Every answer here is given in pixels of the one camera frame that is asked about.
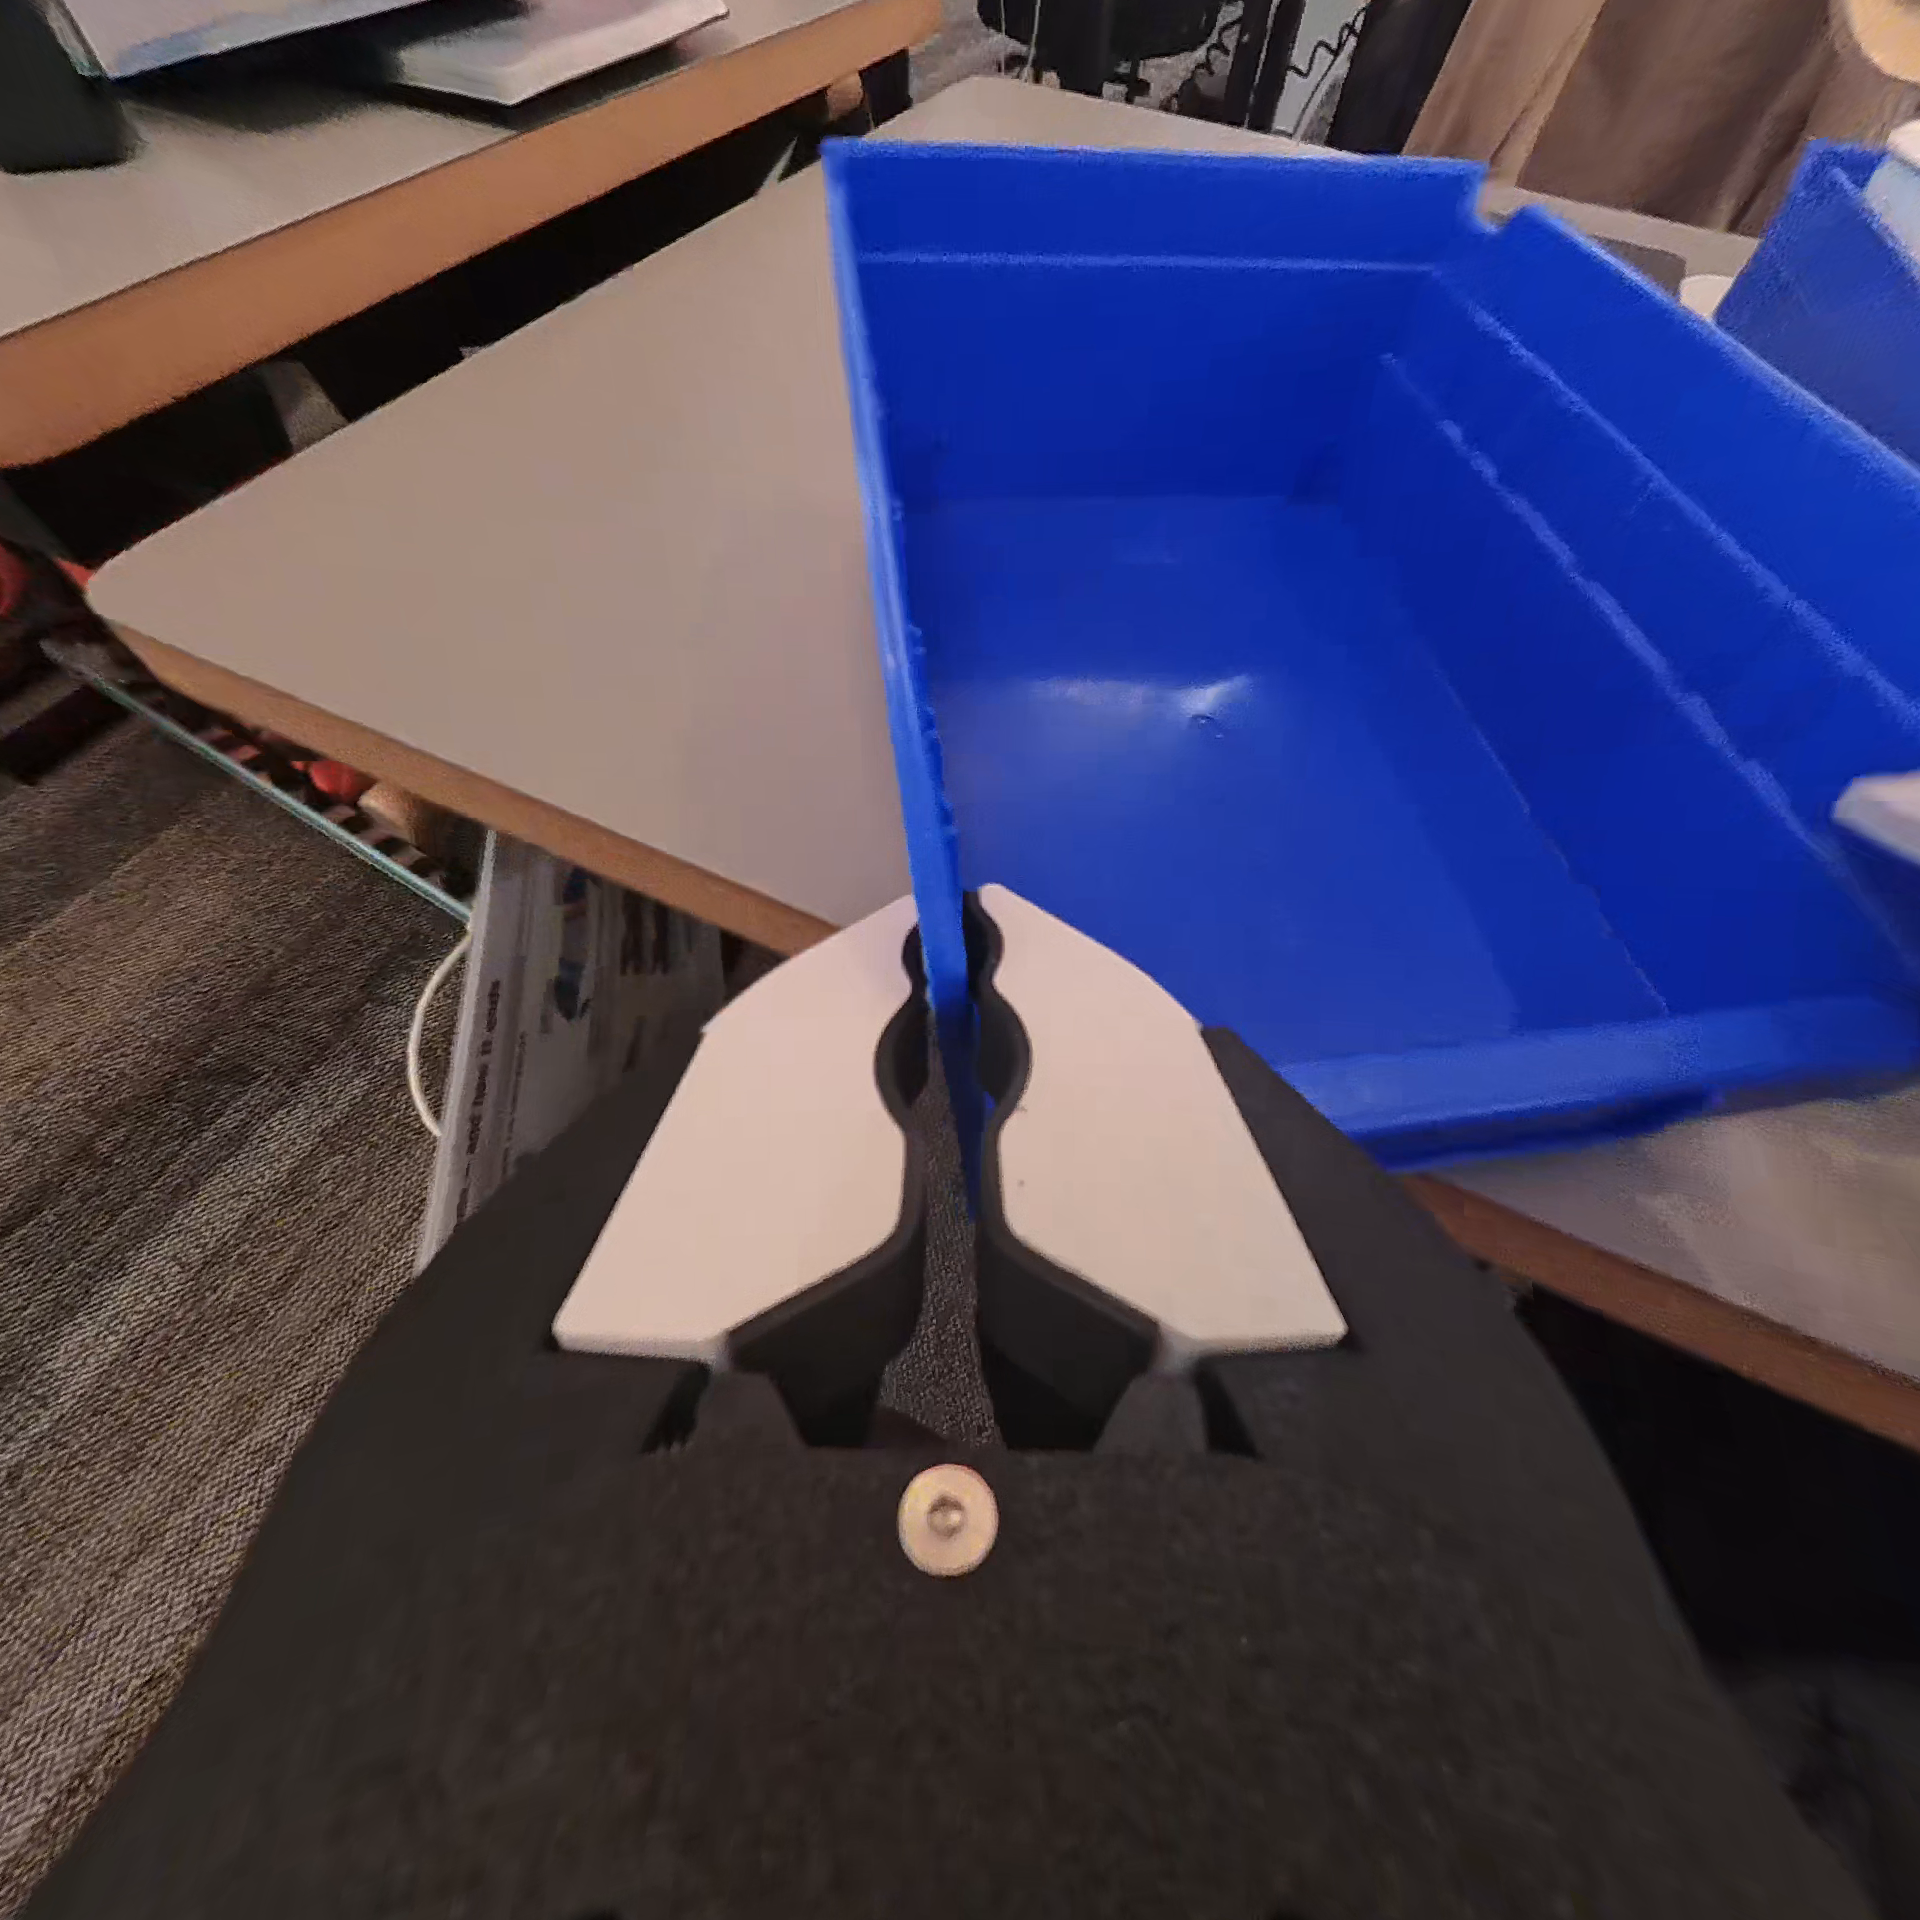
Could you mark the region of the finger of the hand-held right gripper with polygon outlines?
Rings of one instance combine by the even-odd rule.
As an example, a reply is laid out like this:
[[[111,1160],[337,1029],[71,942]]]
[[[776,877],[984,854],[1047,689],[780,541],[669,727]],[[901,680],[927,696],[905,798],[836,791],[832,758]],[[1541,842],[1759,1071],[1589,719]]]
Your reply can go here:
[[[1917,869],[1920,862],[1920,775],[1860,775],[1832,804],[1837,828]]]

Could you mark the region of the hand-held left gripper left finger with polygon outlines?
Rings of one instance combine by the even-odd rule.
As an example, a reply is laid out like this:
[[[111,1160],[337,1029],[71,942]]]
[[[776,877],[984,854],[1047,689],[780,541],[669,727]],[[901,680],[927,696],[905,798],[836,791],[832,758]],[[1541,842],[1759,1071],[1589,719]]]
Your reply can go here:
[[[766,1381],[856,1447],[925,1290],[919,912],[893,901],[713,1014],[561,1300],[564,1353]]]

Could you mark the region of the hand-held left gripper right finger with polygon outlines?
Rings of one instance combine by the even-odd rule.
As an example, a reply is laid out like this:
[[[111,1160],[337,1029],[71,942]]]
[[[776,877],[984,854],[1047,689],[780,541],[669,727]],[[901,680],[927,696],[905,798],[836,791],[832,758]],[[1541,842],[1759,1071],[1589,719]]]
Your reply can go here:
[[[967,901],[967,945],[975,1344],[998,1438],[1093,1450],[1129,1399],[1206,1432],[1211,1364],[1343,1344],[1203,1024],[1005,885]]]

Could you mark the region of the blue plastic bin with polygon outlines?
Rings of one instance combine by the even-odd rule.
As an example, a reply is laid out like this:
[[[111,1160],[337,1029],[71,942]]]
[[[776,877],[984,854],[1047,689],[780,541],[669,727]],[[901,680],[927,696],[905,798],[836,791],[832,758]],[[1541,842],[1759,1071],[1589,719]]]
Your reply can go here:
[[[943,1024],[996,882],[1389,1167],[1916,1073],[1916,469],[1462,160],[823,153]]]
[[[1884,150],[1804,149],[1716,327],[1870,439],[1917,461],[1916,184],[1872,196]]]

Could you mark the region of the small printed paper sheet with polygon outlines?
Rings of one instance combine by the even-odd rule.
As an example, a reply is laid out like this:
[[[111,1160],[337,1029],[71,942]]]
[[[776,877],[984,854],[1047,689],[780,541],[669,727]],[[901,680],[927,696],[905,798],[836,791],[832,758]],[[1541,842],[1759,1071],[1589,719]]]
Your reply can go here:
[[[486,831],[463,936],[428,980],[405,1068],[435,1137],[422,1268],[519,1162],[727,996],[719,928]]]

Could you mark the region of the tan cardboard box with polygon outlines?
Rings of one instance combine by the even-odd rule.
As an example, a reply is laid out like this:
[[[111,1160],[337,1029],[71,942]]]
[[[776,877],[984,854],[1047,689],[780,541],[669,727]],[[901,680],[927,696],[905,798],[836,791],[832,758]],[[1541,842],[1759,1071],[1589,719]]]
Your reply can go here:
[[[1758,234],[1805,144],[1880,149],[1917,87],[1837,1],[1475,1],[1406,156],[1532,194]]]

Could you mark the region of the grey table with wooden edge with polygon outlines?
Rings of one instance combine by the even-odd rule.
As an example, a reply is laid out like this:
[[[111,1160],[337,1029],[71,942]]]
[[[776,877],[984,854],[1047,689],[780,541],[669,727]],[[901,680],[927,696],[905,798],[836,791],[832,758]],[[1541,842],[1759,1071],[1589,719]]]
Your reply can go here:
[[[757,1],[532,125],[326,87],[1,181],[1,463],[40,463],[902,54],[933,1]]]

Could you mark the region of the grey laptop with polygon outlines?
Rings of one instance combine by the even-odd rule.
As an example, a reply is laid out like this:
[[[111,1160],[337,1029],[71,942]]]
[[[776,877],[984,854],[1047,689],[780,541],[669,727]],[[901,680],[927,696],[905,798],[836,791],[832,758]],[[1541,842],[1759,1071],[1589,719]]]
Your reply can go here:
[[[727,1],[57,1],[63,47],[125,81],[273,41],[342,72],[483,108],[524,108],[728,20]]]

